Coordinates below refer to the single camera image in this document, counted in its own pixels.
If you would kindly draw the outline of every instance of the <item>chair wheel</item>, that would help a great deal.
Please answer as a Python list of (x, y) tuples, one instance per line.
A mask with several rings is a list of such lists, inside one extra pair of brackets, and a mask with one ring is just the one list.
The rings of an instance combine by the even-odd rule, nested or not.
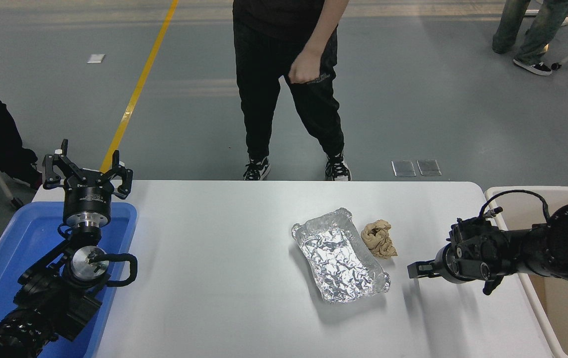
[(21, 201), (21, 199), (19, 199), (18, 197), (13, 197), (12, 200), (10, 201), (10, 203), (17, 210), (22, 208), (22, 206), (23, 206), (23, 201)]

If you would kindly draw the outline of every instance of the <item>gray concrete floor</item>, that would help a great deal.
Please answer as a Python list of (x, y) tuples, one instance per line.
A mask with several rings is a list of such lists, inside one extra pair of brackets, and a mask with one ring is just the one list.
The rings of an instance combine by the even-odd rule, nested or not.
[[(135, 179), (241, 178), (231, 3), (179, 3), (120, 145)], [(0, 99), (25, 146), (43, 156), (68, 138), (73, 161), (99, 168), (170, 4), (0, 0)], [(568, 64), (540, 77), (514, 66), (513, 52), (494, 54), (503, 4), (351, 0), (335, 92), (356, 180), (568, 186)], [(104, 63), (86, 64), (90, 54), (106, 54)], [(566, 54), (568, 26), (545, 61)], [(323, 179), (322, 151), (286, 88), (270, 159), (272, 180)], [(417, 159), (437, 159), (442, 175), (394, 176), (391, 161)], [(0, 192), (0, 235), (12, 213)]]

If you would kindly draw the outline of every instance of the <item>crumpled paper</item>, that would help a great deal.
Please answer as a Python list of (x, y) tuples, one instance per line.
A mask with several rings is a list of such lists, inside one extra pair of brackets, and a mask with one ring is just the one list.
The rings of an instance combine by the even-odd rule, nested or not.
[(389, 259), (397, 256), (397, 249), (392, 245), (389, 229), (391, 224), (386, 220), (377, 220), (372, 224), (366, 225), (362, 231), (362, 240), (373, 256), (382, 259)]

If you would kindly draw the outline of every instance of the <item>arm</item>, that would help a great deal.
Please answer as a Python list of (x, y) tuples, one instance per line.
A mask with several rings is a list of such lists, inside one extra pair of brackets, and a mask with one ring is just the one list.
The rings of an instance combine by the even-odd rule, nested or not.
[(348, 0), (326, 0), (317, 25), (306, 46), (290, 67), (288, 78), (293, 84), (303, 84), (320, 76), (320, 61), (330, 35), (337, 27)]

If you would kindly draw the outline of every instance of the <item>robotic arm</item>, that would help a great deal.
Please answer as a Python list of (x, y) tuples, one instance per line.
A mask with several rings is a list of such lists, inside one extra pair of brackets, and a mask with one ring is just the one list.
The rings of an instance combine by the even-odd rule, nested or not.
[[(510, 192), (535, 195), (543, 202), (545, 224), (531, 229), (504, 231), (489, 222), (503, 209), (498, 207), (484, 214), (496, 197)], [(526, 190), (510, 190), (491, 198), (477, 217), (457, 219), (450, 230), (450, 243), (434, 260), (418, 261), (407, 267), (410, 278), (443, 277), (452, 283), (481, 279), (486, 295), (507, 275), (517, 272), (568, 279), (568, 205), (551, 217), (545, 199)]]
[[(0, 357), (35, 358), (59, 335), (73, 341), (99, 310), (95, 296), (103, 287), (122, 287), (136, 279), (138, 263), (131, 254), (107, 254), (100, 247), (100, 229), (111, 220), (111, 195), (125, 199), (131, 192), (132, 170), (119, 163), (118, 150), (106, 173), (80, 169), (67, 157), (68, 140), (45, 157), (45, 189), (65, 190), (64, 240), (18, 279), (22, 288), (17, 308), (0, 321)], [(58, 167), (64, 181), (54, 172)], [(121, 177), (115, 189), (113, 177)], [(129, 278), (109, 280), (109, 263), (129, 262)]]

